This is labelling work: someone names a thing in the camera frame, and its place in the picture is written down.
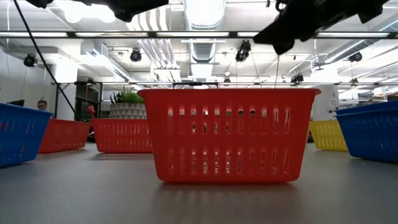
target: black pole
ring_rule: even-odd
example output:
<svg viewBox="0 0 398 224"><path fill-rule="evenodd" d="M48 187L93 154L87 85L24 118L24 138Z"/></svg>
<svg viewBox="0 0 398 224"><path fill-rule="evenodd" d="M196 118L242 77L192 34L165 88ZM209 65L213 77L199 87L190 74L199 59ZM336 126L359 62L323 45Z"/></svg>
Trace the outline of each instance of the black pole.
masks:
<svg viewBox="0 0 398 224"><path fill-rule="evenodd" d="M99 100L98 100L98 112L97 118L101 118L101 104L102 104L102 94L104 92L104 85L102 83L99 84Z"/></svg>
<svg viewBox="0 0 398 224"><path fill-rule="evenodd" d="M65 93L63 92L63 90L61 89L60 84L57 82L57 80L55 79L55 77L52 75L51 69L49 68L49 66L48 66L47 63L45 62L44 57L43 57L43 55L42 55L42 53L41 53L41 51L40 51L40 49L39 49L39 46L36 44L36 40L34 39L34 37L33 37L33 35L32 35L32 32L30 31L30 28L29 28L29 26L28 26L28 24L27 24L27 22L26 22L26 20L25 20L24 15L22 14L22 11L21 11L21 9L20 9L20 7L19 7L19 4L18 4L17 0L14 0L14 4L15 4L15 7L17 8L17 11L18 11L18 13L19 13L19 15L20 15L20 17L21 17L21 19L22 19L24 25L25 25L26 31L28 32L29 37L30 37L30 39L31 39L32 42L33 42L33 45L35 46L35 49L36 49L37 53L38 53L39 56L40 56L40 59L42 60L42 62L43 62L43 64L44 64L45 69L47 69L47 71L49 72L49 75L51 76L52 80L54 81L54 83L55 83L56 86L57 86L57 93L58 93L58 89L59 89L59 90L61 91L63 97L65 97L67 103L69 104L70 109L72 109L72 111L73 111L73 113L75 114L76 118L80 121L80 117L79 117L79 115L76 113L75 108L72 106L72 104L71 104L70 101L68 100L68 97L66 96L66 94L65 94Z"/></svg>
<svg viewBox="0 0 398 224"><path fill-rule="evenodd" d="M59 91L58 91L58 87L55 90L55 109L54 109L54 118L57 118L57 114L58 114L58 97L60 95Z"/></svg>

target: person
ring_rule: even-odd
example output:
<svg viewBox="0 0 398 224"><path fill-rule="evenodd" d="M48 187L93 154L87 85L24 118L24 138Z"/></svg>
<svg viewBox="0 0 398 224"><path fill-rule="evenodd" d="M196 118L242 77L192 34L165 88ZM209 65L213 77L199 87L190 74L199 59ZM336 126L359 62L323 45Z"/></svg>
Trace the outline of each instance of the person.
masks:
<svg viewBox="0 0 398 224"><path fill-rule="evenodd" d="M47 111L47 101L39 100L39 102L37 102L37 109L41 111Z"/></svg>

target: potted plant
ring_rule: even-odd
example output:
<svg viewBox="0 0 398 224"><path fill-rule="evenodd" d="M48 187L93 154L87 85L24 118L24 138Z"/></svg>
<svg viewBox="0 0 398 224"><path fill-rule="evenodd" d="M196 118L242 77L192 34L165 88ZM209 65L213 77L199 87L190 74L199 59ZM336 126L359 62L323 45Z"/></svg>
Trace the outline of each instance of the potted plant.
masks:
<svg viewBox="0 0 398 224"><path fill-rule="evenodd" d="M144 99L133 92L134 88L119 88L118 94L111 95L111 110L109 118L117 119L147 119Z"/></svg>

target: basket handle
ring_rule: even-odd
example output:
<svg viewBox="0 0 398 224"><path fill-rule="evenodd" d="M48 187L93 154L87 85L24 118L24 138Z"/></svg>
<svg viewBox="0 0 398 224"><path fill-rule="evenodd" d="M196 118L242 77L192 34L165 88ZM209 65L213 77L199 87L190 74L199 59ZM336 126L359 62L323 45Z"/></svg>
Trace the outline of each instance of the basket handle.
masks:
<svg viewBox="0 0 398 224"><path fill-rule="evenodd" d="M188 86L202 86L202 85L215 85L218 88L218 82L206 82L206 83L202 83L202 82L179 82L179 83L173 83L173 88L176 85L188 85Z"/></svg>

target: blue basket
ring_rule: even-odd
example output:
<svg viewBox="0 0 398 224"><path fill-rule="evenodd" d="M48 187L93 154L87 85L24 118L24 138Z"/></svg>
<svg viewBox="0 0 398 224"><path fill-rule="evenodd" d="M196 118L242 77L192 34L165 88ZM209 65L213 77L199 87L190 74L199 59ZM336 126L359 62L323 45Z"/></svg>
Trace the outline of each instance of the blue basket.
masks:
<svg viewBox="0 0 398 224"><path fill-rule="evenodd" d="M0 167L34 160L51 113L0 103Z"/></svg>
<svg viewBox="0 0 398 224"><path fill-rule="evenodd" d="M336 113L353 157L398 163L398 101L348 108Z"/></svg>

